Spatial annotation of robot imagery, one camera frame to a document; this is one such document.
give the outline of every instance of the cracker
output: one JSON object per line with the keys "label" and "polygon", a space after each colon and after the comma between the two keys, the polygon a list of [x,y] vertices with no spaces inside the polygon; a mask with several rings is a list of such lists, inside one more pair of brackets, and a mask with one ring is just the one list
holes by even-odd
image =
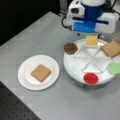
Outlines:
{"label": "cracker", "polygon": [[38,81],[44,82],[45,79],[51,74],[51,70],[43,65],[39,65],[31,75],[35,77]]}

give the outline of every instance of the white plate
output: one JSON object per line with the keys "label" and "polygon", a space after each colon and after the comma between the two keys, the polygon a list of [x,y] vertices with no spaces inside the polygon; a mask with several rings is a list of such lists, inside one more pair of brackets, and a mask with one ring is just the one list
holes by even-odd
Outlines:
{"label": "white plate", "polygon": [[[40,64],[51,70],[51,74],[46,80],[40,83],[31,76],[31,72]],[[30,90],[42,90],[51,86],[58,78],[58,63],[46,55],[36,55],[25,60],[18,70],[18,80],[21,85]]]}
{"label": "white plate", "polygon": [[[78,40],[75,42],[75,44],[77,45],[77,47],[79,48],[78,51],[85,46],[85,39],[82,40]],[[102,46],[106,44],[105,41],[103,40],[99,40],[98,46]],[[87,72],[95,72],[95,74],[97,74],[99,81],[97,84],[104,84],[110,80],[112,80],[115,75],[110,74],[107,69],[105,69],[106,64],[108,64],[108,60],[107,60],[107,56],[104,54],[104,52],[100,49],[99,52],[97,52],[97,54],[95,55],[95,61],[98,64],[98,66],[101,67],[101,69],[105,69],[103,72],[97,72],[98,68],[96,68],[96,66],[93,66],[92,63],[89,64],[87,70],[82,70],[82,68],[85,66],[85,64],[88,62],[88,59],[90,58],[90,56],[88,56],[84,51],[80,53],[78,53],[78,51],[74,54],[74,55],[68,55],[68,54],[64,54],[64,67],[67,71],[67,73],[75,80],[77,80],[80,83],[84,83],[87,84],[84,81],[84,75],[86,74],[85,71]],[[89,54],[94,54],[95,49],[93,49],[92,51],[89,51]],[[118,62],[119,61],[119,56],[111,59],[112,61]]]}

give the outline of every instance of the gray table surface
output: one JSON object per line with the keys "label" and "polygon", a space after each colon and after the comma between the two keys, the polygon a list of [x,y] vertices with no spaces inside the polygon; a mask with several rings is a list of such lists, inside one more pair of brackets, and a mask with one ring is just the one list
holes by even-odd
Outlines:
{"label": "gray table surface", "polygon": [[[85,38],[61,26],[61,17],[49,12],[0,47],[0,81],[42,120],[119,120],[120,75],[106,87],[85,90],[72,83],[63,66],[63,46]],[[34,55],[49,55],[60,74],[42,91],[24,88],[18,81],[21,63]]]}

